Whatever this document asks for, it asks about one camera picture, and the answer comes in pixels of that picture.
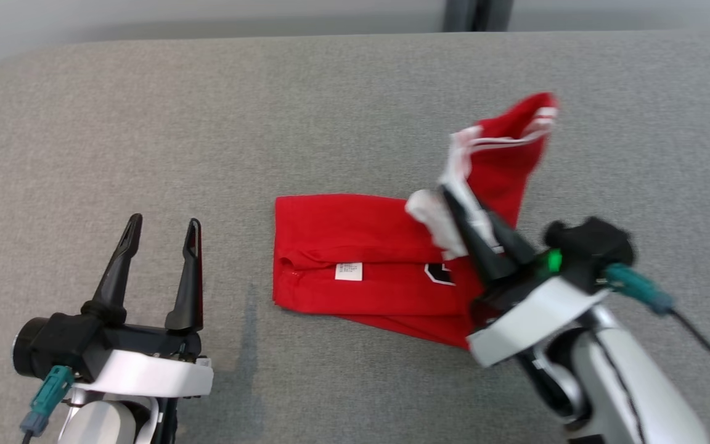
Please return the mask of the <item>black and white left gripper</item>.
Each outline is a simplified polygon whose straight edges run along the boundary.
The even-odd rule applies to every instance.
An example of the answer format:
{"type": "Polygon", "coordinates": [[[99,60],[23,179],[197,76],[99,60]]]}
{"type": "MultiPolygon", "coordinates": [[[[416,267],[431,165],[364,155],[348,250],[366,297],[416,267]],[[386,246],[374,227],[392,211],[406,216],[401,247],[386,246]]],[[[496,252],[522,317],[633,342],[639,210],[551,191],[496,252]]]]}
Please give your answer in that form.
{"type": "MultiPolygon", "coordinates": [[[[82,315],[106,325],[126,321],[124,296],[129,270],[141,238],[143,216],[133,213],[116,244],[93,298],[84,302],[82,315]]],[[[214,372],[203,356],[199,332],[203,329],[203,265],[201,224],[192,218],[182,245],[184,264],[174,309],[165,328],[125,325],[107,329],[115,348],[96,381],[76,382],[79,390],[113,395],[180,398],[211,393],[214,372]]]]}

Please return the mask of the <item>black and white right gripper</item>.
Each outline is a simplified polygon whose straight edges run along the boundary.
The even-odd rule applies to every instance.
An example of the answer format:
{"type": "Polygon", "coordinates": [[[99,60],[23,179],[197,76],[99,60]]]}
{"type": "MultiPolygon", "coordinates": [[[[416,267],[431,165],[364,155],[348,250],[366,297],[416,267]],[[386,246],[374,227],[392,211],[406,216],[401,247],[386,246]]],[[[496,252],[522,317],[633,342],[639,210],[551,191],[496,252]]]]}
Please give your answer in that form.
{"type": "Polygon", "coordinates": [[[581,290],[555,273],[554,266],[563,265],[559,250],[534,262],[534,247],[489,205],[475,199],[475,206],[467,207],[447,187],[440,191],[476,275],[491,285],[470,305],[474,331],[466,340],[479,365],[489,368],[532,348],[608,295],[608,289],[581,290]],[[514,275],[525,265],[530,267],[514,275]]]}

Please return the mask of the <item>red shirt with white sleeves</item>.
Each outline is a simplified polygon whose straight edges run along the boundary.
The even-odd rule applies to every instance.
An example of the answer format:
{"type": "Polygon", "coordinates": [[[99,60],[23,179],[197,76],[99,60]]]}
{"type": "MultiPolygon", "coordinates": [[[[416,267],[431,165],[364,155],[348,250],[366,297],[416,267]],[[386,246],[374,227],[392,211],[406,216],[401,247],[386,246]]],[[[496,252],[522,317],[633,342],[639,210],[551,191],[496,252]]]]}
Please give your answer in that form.
{"type": "MultiPolygon", "coordinates": [[[[511,228],[557,115],[540,92],[451,135],[454,172],[511,228]]],[[[484,287],[437,193],[282,196],[274,222],[277,306],[468,348],[468,306],[484,287]]]]}

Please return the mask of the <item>grey metal frame post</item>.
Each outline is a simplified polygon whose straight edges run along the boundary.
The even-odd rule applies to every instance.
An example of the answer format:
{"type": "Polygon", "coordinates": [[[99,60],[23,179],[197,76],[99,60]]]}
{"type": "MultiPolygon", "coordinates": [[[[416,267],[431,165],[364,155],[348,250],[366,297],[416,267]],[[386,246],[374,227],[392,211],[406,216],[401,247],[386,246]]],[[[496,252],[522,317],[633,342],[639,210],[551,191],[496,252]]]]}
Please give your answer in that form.
{"type": "Polygon", "coordinates": [[[509,28],[515,0],[446,0],[445,33],[504,33],[509,28]]]}

